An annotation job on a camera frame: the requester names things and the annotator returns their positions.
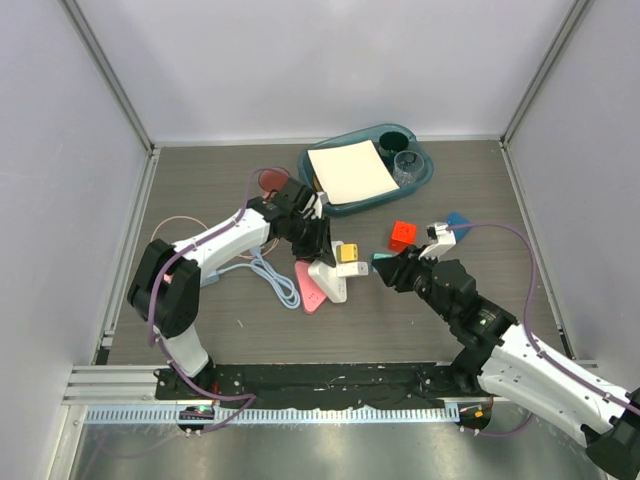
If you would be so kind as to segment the teal plug adapter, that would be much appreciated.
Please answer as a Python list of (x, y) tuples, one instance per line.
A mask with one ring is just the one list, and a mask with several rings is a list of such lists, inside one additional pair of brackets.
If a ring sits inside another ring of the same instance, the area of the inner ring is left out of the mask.
[(370, 258), (370, 266), (371, 266), (371, 270), (373, 272), (376, 272), (377, 269), (375, 268), (375, 262), (378, 260), (383, 260), (383, 259), (388, 259), (394, 257), (394, 254), (392, 253), (384, 253), (384, 252), (375, 252), (371, 255)]

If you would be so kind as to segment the yellow plug adapter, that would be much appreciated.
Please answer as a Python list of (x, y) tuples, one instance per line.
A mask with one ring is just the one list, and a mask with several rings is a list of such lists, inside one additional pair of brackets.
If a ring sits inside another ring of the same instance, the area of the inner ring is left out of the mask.
[(359, 259), (358, 246), (355, 243), (338, 244), (335, 255), (339, 263), (356, 262)]

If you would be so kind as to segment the red cube socket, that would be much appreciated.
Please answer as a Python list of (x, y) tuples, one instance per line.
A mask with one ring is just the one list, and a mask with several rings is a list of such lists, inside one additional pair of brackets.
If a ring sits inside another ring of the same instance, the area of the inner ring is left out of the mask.
[(388, 248), (394, 252), (402, 252), (415, 242), (418, 227), (414, 224), (395, 221), (389, 237)]

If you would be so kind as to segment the white plug adapter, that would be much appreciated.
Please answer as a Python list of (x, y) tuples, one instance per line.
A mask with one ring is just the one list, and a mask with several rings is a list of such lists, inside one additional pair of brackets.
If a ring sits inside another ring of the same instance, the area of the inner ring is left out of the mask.
[(336, 266), (336, 275), (339, 278), (354, 278), (367, 276), (369, 274), (369, 265), (367, 262), (354, 261), (347, 263), (338, 263)]

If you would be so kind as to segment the white triangular power strip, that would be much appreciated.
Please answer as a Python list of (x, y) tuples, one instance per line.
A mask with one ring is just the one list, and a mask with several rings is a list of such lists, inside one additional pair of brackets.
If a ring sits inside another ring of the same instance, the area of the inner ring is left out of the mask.
[(337, 267), (315, 260), (308, 267), (308, 275), (331, 302), (340, 304), (347, 301), (346, 279), (338, 276)]

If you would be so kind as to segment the pink triangular power strip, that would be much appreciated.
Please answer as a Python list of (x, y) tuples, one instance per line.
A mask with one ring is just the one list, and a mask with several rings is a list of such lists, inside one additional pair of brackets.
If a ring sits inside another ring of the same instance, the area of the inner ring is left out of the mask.
[(305, 313), (313, 314), (325, 302), (325, 292), (316, 284), (309, 275), (310, 264), (296, 261), (294, 271), (299, 286), (302, 308)]

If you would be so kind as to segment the blue cube socket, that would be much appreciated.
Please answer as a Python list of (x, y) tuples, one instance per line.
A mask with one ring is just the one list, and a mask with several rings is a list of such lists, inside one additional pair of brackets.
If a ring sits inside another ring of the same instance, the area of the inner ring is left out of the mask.
[(457, 243), (460, 243), (472, 228), (470, 220), (459, 212), (449, 213), (445, 222), (452, 230)]

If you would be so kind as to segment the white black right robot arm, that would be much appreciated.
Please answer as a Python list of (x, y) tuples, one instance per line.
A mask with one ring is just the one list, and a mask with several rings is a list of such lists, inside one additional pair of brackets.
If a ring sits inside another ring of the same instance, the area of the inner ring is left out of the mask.
[(480, 295), (457, 260), (430, 259), (410, 247), (372, 265), (387, 287), (423, 300), (462, 345), (451, 371), (457, 391), (481, 389), (508, 399), (564, 431), (610, 476), (638, 477), (638, 391), (608, 382), (545, 344)]

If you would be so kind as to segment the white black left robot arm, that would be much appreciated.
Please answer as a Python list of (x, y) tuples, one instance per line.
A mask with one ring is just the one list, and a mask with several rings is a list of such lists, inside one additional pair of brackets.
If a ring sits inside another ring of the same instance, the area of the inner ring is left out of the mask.
[(190, 239), (173, 244), (155, 239), (146, 246), (126, 300), (147, 322), (149, 342), (162, 347), (180, 372), (178, 386), (190, 398), (205, 397), (213, 385), (214, 363), (195, 328), (203, 280), (273, 239), (289, 242), (298, 261), (336, 265), (330, 219), (319, 195), (292, 178)]

